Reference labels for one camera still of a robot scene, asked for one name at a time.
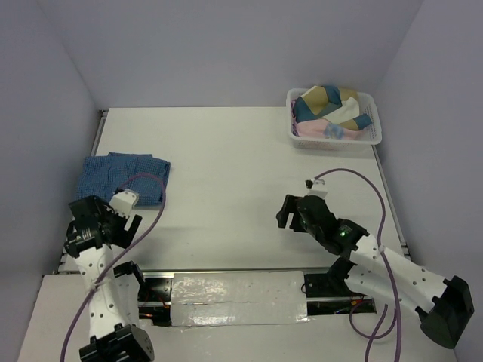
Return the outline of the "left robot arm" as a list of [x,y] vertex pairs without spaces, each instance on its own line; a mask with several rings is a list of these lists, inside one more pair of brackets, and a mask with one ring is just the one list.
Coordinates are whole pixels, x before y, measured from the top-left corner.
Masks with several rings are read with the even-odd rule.
[[140,327],[138,300],[148,282],[135,262],[118,264],[115,248],[127,250],[142,220],[131,211],[139,195],[125,189],[104,201],[87,196],[69,204],[73,219],[64,249],[74,259],[87,291],[89,342],[82,361],[152,361],[154,347]]

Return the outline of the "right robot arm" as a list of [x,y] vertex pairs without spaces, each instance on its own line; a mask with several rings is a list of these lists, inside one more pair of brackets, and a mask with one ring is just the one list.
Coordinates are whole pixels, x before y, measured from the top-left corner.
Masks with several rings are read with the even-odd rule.
[[366,229],[336,218],[317,195],[286,195],[276,215],[280,229],[313,237],[337,256],[328,286],[337,295],[348,291],[403,305],[420,320],[420,329],[434,343],[453,349],[474,314],[468,283],[445,278],[378,244]]

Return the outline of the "blue checked long sleeve shirt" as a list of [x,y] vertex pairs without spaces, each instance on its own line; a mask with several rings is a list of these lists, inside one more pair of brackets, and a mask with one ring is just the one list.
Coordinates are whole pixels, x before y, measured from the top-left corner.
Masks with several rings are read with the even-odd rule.
[[96,195],[109,201],[118,189],[139,194],[138,207],[154,207],[162,202],[162,186],[168,185],[171,163],[151,154],[110,152],[84,159],[75,199]]

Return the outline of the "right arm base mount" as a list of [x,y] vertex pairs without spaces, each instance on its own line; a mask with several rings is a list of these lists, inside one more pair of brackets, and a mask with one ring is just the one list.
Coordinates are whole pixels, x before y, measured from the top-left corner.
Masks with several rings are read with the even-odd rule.
[[309,316],[375,313],[374,300],[369,296],[351,291],[346,285],[353,263],[339,258],[327,271],[309,272],[304,275],[300,291],[306,296]]

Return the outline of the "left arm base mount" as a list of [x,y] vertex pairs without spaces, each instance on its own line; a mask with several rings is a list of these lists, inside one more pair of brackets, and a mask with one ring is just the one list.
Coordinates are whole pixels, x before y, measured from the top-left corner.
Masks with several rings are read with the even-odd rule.
[[133,275],[127,276],[127,281],[134,283],[139,319],[142,322],[149,321],[156,327],[171,325],[173,278],[173,275],[148,273],[141,284]]

